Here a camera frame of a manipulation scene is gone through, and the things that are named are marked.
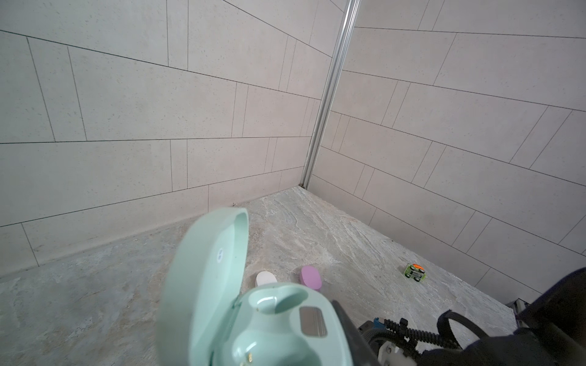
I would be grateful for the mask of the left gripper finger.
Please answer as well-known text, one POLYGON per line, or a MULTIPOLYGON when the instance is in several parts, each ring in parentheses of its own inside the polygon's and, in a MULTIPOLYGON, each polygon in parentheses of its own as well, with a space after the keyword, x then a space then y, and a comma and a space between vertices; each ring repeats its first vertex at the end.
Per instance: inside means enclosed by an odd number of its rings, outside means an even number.
POLYGON ((343 328, 348 343, 349 353, 352 356, 353 365, 380 366, 372 349, 359 333, 358 329, 354 326, 352 320, 349 318, 341 304, 337 300, 333 300, 331 303, 343 328))

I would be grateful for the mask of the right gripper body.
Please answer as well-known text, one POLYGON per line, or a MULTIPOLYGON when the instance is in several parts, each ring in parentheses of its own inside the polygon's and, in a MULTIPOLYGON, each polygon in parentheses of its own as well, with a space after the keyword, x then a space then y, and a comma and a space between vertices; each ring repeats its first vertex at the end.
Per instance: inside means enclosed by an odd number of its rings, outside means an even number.
POLYGON ((423 355, 418 350, 420 343, 440 344, 439 334, 409 328, 405 318, 399 322, 375 318, 363 323, 358 331, 380 365, 416 365, 423 355))

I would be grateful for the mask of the mint green earbud case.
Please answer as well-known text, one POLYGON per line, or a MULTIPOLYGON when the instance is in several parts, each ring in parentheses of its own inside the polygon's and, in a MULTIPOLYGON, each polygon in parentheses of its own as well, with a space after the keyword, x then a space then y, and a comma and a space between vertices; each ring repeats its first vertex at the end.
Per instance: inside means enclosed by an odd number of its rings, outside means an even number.
POLYGON ((194 222, 163 285, 161 365, 350 365, 343 325, 325 296, 277 282, 241 291, 249 217, 225 207, 194 222))

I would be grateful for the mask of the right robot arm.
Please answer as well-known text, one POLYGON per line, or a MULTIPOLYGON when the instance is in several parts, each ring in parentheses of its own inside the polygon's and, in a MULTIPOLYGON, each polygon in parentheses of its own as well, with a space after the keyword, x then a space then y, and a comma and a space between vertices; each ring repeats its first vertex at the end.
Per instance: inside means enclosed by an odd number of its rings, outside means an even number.
POLYGON ((454 311, 441 314, 436 332, 407 320, 367 321, 358 328, 383 365, 583 365, 585 270, 567 275, 517 315, 511 335, 489 336, 454 311))

